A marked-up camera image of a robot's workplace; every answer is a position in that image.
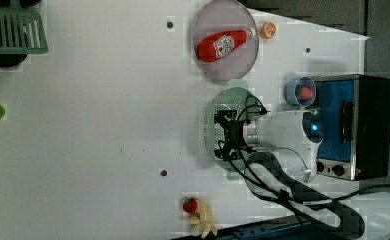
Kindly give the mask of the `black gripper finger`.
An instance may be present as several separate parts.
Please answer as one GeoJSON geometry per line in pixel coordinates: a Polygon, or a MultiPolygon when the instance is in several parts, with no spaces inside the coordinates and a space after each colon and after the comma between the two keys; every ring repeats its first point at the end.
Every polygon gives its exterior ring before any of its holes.
{"type": "Polygon", "coordinates": [[[223,161],[233,161],[240,158],[240,154],[235,149],[215,149],[214,154],[223,161]]]}
{"type": "Polygon", "coordinates": [[[235,121],[237,117],[236,110],[218,110],[214,114],[214,122],[218,124],[224,124],[226,122],[235,121]]]}

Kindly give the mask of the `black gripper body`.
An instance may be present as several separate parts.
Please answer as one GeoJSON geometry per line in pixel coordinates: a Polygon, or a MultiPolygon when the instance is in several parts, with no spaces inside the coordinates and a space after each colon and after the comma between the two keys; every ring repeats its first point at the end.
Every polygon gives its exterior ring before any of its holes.
{"type": "Polygon", "coordinates": [[[247,146],[243,137],[243,127],[245,122],[237,119],[228,120],[225,123],[225,139],[233,148],[245,148],[247,146]]]}

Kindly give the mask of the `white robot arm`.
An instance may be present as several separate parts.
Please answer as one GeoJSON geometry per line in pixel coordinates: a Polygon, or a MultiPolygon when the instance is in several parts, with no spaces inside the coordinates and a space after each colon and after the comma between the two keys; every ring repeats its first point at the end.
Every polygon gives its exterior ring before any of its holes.
{"type": "Polygon", "coordinates": [[[213,144],[215,157],[240,175],[256,198],[343,240],[390,240],[390,184],[336,198],[310,186],[323,140],[317,114],[218,110],[213,125],[223,132],[213,144]]]}

